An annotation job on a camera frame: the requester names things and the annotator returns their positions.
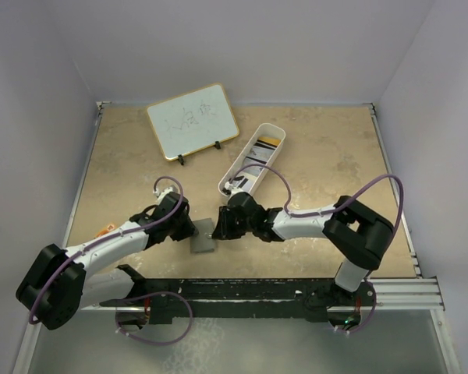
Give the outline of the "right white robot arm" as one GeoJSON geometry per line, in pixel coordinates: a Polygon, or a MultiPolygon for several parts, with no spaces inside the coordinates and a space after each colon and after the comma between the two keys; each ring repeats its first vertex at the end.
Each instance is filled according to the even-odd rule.
{"type": "Polygon", "coordinates": [[[231,196],[219,207],[215,240],[234,240],[251,233],[263,242],[297,238],[325,238],[344,255],[331,286],[331,296],[348,305],[359,295],[363,279],[379,268],[395,236],[395,225],[350,196],[333,206],[288,213],[281,207],[265,209],[247,192],[231,196]]]}

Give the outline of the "white oblong plastic tray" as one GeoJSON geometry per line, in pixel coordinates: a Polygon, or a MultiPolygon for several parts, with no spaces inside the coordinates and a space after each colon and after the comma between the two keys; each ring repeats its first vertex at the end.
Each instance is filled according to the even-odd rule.
{"type": "Polygon", "coordinates": [[[266,167],[271,167],[281,152],[285,137],[285,131],[276,125],[259,125],[218,183],[222,198],[227,200],[233,189],[253,195],[268,172],[266,167]]]}

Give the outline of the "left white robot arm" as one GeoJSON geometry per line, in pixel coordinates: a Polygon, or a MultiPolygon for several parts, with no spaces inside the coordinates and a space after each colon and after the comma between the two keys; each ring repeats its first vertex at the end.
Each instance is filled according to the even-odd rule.
{"type": "Polygon", "coordinates": [[[186,197],[168,191],[157,204],[96,239],[66,249],[45,246],[16,290],[16,299],[29,310],[28,322],[49,330],[61,327],[80,308],[85,282],[100,270],[167,238],[179,242],[193,236],[189,210],[186,197]]]}

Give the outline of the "grey card holder wallet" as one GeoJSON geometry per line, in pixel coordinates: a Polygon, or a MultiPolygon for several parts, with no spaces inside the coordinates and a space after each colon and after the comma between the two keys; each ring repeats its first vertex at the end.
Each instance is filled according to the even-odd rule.
{"type": "Polygon", "coordinates": [[[204,254],[215,251],[216,242],[211,237],[215,229],[211,218],[204,218],[193,222],[196,230],[190,238],[190,252],[192,254],[204,254]]]}

